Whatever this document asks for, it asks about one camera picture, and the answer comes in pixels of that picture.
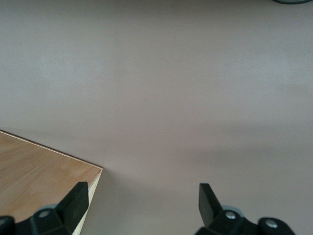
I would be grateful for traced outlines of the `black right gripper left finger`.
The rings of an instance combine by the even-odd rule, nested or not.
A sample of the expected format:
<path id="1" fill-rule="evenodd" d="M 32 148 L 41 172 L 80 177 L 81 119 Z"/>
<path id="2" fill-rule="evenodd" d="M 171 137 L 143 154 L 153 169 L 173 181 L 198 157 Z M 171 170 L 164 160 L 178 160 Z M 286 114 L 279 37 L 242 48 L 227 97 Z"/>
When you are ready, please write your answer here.
<path id="1" fill-rule="evenodd" d="M 14 217 L 0 217 L 2 235 L 72 235 L 89 208 L 87 182 L 78 182 L 53 208 L 38 210 L 19 223 Z"/>

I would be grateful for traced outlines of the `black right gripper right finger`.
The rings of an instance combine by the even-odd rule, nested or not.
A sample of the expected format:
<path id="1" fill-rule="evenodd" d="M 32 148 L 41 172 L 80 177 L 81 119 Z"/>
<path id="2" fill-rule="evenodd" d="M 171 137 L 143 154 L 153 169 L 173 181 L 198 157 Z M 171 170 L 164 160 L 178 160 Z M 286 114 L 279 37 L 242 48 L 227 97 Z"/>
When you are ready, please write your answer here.
<path id="1" fill-rule="evenodd" d="M 210 184 L 199 185 L 200 215 L 204 226 L 197 235 L 293 235 L 288 224 L 272 217 L 263 217 L 257 224 L 250 222 L 235 207 L 223 207 Z"/>

